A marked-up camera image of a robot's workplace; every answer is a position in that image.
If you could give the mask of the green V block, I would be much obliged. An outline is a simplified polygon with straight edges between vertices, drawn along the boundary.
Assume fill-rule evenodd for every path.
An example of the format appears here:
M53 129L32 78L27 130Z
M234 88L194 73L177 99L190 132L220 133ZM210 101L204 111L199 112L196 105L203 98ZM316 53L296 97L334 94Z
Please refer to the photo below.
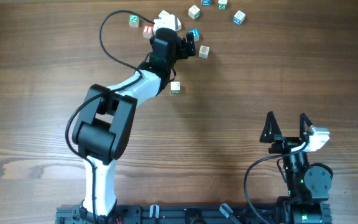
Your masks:
M200 14L201 14L201 9L196 5L191 6L188 10L188 15L193 20L196 20L200 16Z

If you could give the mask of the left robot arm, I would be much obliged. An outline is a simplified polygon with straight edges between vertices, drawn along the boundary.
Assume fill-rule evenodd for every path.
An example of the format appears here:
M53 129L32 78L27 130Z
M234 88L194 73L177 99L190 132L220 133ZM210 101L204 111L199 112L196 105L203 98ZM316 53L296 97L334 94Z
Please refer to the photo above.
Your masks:
M174 73L177 60L196 53L194 35L179 38L174 30L161 28L150 38L151 53L128 80L107 88L93 85L84 103L72 114L65 138L86 165L86 197L64 217L57 210L57 223L262 223L278 214L274 204L257 207L161 207L118 205L114 193L117 160L124 153L135 110L156 97Z

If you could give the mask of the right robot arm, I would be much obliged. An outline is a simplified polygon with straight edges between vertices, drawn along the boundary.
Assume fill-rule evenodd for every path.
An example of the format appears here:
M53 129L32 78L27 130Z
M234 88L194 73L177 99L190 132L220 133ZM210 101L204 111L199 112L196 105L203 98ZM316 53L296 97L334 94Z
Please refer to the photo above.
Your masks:
M329 190L333 171L322 163L311 164L307 153L316 152L329 140L328 128L312 124L300 115L300 135L282 135L273 112L267 113L260 142L270 143L271 154L281 154L283 167L279 169L288 188L287 197L279 197L271 216L274 223L332 223Z

